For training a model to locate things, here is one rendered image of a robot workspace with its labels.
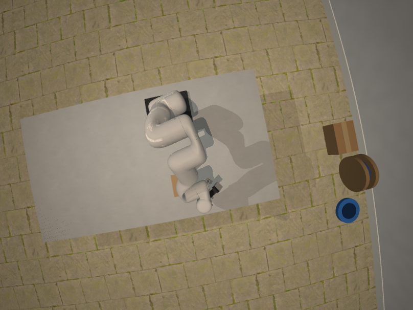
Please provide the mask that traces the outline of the brown flat mat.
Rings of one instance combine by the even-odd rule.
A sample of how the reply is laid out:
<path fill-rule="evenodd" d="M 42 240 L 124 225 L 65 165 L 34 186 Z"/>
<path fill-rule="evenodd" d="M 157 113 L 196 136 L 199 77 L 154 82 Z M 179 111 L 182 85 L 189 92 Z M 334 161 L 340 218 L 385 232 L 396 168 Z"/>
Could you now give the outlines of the brown flat mat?
<path fill-rule="evenodd" d="M 177 177 L 175 175 L 171 175 L 171 181 L 172 181 L 172 187 L 173 187 L 173 192 L 174 192 L 174 197 L 177 197 L 178 194 L 176 192 L 176 182 L 177 182 Z"/>

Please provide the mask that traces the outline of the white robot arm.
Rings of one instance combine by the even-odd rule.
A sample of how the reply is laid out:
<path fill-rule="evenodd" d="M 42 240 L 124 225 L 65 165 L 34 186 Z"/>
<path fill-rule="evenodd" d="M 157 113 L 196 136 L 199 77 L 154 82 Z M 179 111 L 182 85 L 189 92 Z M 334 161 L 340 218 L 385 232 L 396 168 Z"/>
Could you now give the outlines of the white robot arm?
<path fill-rule="evenodd" d="M 212 208 L 211 197 L 222 189 L 222 185 L 216 182 L 209 192 L 205 180 L 196 182 L 198 172 L 195 167 L 205 163 L 207 157 L 192 119 L 183 114 L 187 110 L 183 96 L 177 91 L 169 92 L 152 100 L 148 108 L 150 113 L 146 117 L 144 131 L 152 147 L 163 148 L 187 137 L 190 139 L 191 145 L 172 153 L 167 163 L 178 178 L 178 196 L 185 203 L 197 200 L 197 210 L 208 213 Z"/>

